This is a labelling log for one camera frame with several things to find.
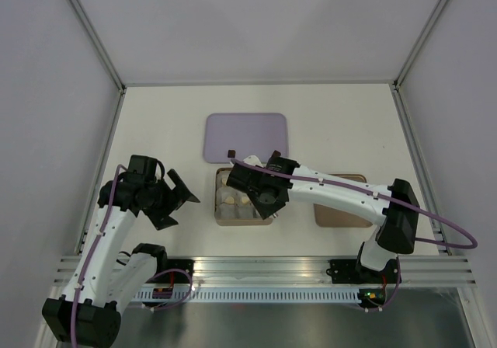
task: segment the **brown container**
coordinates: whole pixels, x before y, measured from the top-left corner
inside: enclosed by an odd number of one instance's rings
[[[365,183],[366,177],[363,175],[334,175],[343,179],[350,179],[359,183]],[[372,224],[368,220],[349,214],[347,212],[338,211],[334,208],[314,205],[314,216],[316,224],[322,228],[369,228]]]
[[[215,179],[215,190],[214,190],[214,216],[217,211],[217,200],[216,200],[216,192],[222,186],[222,183],[219,183],[219,179],[217,175],[224,171],[231,171],[231,168],[219,168],[216,171],[216,179]],[[234,219],[220,219],[216,217],[216,222],[220,226],[252,226],[252,225],[269,225],[273,222],[272,218],[267,218],[263,220],[260,217],[254,218],[234,218]]]

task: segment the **white wall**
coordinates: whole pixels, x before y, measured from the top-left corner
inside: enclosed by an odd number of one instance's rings
[[[453,0],[403,87],[443,213],[480,243],[467,255],[495,327],[496,10],[497,0]]]
[[[437,0],[82,0],[126,84],[394,79]]]
[[[116,94],[65,0],[0,0],[0,346],[33,346]]]

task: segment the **white table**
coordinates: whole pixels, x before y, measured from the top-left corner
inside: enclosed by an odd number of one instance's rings
[[[214,220],[214,174],[226,165],[203,160],[211,113],[278,112],[287,117],[290,158],[323,172],[360,173],[371,183],[411,182],[421,193],[388,85],[226,85],[129,88],[103,182],[132,154],[174,168],[201,200],[172,216],[179,225],[156,231],[140,214],[123,245],[164,245],[173,256],[356,255],[373,228],[320,228],[310,204],[290,203],[268,226],[221,227]],[[429,221],[418,236],[433,238]],[[437,255],[417,243],[417,255]]]

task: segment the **tan tray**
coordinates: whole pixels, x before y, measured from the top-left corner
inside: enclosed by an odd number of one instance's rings
[[[217,210],[216,204],[216,191],[220,188],[217,185],[217,175],[223,171],[231,171],[231,168],[219,168],[216,171],[216,178],[214,183],[214,212]],[[216,218],[216,222],[220,226],[253,226],[253,225],[269,225],[273,222],[272,218],[267,218],[263,220],[262,218],[235,218],[232,220],[222,220],[220,218]]]
[[[334,175],[343,179],[350,179],[359,183],[365,183],[366,177],[357,174]],[[368,220],[338,211],[334,208],[325,207],[320,204],[314,205],[314,216],[316,224],[322,228],[369,228],[372,224]]]

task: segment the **purple tray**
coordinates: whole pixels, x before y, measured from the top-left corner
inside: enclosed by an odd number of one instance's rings
[[[203,158],[208,163],[229,163],[228,150],[236,158],[257,155],[266,163],[277,150],[288,157],[287,118],[281,113],[213,113],[207,118]]]

